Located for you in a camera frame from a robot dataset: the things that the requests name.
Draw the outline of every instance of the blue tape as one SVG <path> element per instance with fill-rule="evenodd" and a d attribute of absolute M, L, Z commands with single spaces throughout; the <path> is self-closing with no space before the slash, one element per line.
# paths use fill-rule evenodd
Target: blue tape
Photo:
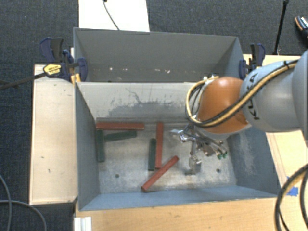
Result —
<path fill-rule="evenodd" d="M 292 187 L 286 195 L 297 197 L 298 196 L 298 187 Z"/>

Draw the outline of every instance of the white paper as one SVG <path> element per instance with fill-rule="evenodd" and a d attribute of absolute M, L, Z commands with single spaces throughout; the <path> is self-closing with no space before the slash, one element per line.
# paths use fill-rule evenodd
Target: white paper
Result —
<path fill-rule="evenodd" d="M 120 30 L 150 31 L 145 0 L 108 0 L 105 4 Z M 116 30 L 102 0 L 79 0 L 79 27 Z"/>

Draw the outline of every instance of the green wooden block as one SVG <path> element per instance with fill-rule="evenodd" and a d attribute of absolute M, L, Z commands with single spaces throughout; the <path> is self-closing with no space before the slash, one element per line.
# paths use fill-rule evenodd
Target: green wooden block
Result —
<path fill-rule="evenodd" d="M 150 139 L 148 170 L 155 170 L 156 139 Z"/>
<path fill-rule="evenodd" d="M 96 130 L 96 157 L 98 162 L 105 161 L 105 140 L 103 130 Z"/>
<path fill-rule="evenodd" d="M 104 136 L 105 142 L 120 141 L 137 137 L 137 131 L 110 133 Z"/>

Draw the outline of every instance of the bin floor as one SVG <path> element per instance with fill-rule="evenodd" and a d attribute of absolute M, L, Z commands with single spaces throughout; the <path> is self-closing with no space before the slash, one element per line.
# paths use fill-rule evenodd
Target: bin floor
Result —
<path fill-rule="evenodd" d="M 167 171 L 149 190 L 210 188 L 236 185 L 230 152 L 227 158 L 218 160 L 215 155 L 207 157 L 198 153 L 202 160 L 201 172 L 186 175 L 192 143 L 182 143 L 172 129 L 183 129 L 186 124 L 164 124 L 162 164 L 177 155 L 179 161 Z M 140 192 L 141 186 L 154 174 L 148 171 L 149 143 L 155 138 L 156 124 L 145 124 L 145 130 L 138 131 L 137 137 L 105 143 L 105 162 L 99 163 L 101 193 Z"/>

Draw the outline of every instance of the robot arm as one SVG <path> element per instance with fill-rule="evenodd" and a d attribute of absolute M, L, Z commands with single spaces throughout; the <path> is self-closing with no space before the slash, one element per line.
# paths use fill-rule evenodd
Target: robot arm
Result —
<path fill-rule="evenodd" d="M 192 174 L 200 172 L 198 151 L 222 159 L 227 155 L 223 140 L 251 126 L 264 132 L 301 129 L 307 140 L 307 51 L 298 61 L 257 68 L 244 81 L 233 77 L 199 81 L 187 93 L 185 111 L 189 124 L 181 140 L 192 141 Z"/>

